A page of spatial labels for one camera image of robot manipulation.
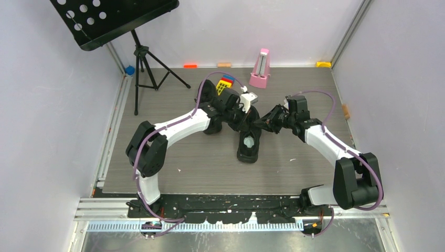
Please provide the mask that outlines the black shoe with laces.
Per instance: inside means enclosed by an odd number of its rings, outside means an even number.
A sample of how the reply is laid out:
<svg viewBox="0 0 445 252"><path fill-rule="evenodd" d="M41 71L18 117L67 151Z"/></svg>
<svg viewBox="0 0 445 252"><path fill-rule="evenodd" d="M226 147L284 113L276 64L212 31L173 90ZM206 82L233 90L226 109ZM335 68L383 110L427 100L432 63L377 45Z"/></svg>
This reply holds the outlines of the black shoe with laces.
<svg viewBox="0 0 445 252"><path fill-rule="evenodd" d="M250 108L250 113L245 120L247 128L240 131L240 140L237 150L237 159L243 163L255 163L259 156L260 138L262 130L254 125L260 119L255 107Z"/></svg>

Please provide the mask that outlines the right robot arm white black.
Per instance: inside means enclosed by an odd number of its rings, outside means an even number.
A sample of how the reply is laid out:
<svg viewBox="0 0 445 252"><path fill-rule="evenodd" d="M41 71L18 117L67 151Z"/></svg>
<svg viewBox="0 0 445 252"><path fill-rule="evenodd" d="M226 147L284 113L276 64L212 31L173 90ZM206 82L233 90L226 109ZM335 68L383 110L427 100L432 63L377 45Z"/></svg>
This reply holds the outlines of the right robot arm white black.
<svg viewBox="0 0 445 252"><path fill-rule="evenodd" d="M305 96L286 98L284 105L276 105L254 122L255 126L278 134L290 129L302 142L316 149L334 167L331 185L304 188L299 196L300 210L314 215L321 205L342 209L374 210L384 198L377 157L350 148L334 136L319 119L312 118Z"/></svg>

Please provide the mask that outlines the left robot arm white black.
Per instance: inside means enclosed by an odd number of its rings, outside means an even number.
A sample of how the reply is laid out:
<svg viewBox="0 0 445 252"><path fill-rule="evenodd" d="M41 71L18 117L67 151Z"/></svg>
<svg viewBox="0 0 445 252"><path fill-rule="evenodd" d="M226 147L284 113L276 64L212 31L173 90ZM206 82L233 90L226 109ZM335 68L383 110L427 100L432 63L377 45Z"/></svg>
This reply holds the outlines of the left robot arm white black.
<svg viewBox="0 0 445 252"><path fill-rule="evenodd" d="M206 91L198 95L197 107L191 112L163 123L142 122L125 150L133 166L137 194L142 201L141 211L148 217L160 213L158 173L165 163L168 148L197 132L217 133L224 122L234 131L248 130L247 118L253 114L253 104L257 100L253 92L239 94L229 89L218 94Z"/></svg>

